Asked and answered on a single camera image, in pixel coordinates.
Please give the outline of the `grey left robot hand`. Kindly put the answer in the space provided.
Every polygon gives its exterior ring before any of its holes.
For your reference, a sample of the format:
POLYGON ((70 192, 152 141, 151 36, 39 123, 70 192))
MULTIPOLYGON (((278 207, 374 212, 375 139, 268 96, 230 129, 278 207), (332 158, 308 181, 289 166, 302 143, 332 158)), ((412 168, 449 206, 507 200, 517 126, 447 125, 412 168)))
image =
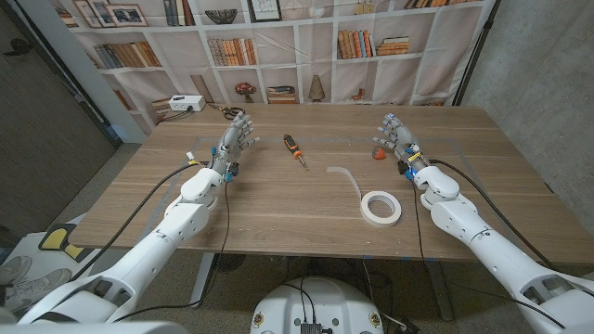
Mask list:
POLYGON ((242 150, 260 140, 259 137, 250 138, 253 131, 250 116, 239 112, 214 147, 210 168, 220 174, 225 173, 230 164, 238 161, 242 150))

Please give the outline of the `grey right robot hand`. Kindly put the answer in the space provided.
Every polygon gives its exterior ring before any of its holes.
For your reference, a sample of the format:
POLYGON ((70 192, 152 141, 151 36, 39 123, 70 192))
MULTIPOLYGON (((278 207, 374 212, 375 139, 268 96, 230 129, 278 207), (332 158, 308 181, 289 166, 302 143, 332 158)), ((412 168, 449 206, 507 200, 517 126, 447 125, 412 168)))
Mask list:
POLYGON ((384 117, 382 126, 378 128, 383 137, 373 137, 372 140, 390 149, 398 160, 400 174, 415 175, 421 169, 430 165, 424 158, 420 148, 420 141, 401 120, 389 113, 384 117))

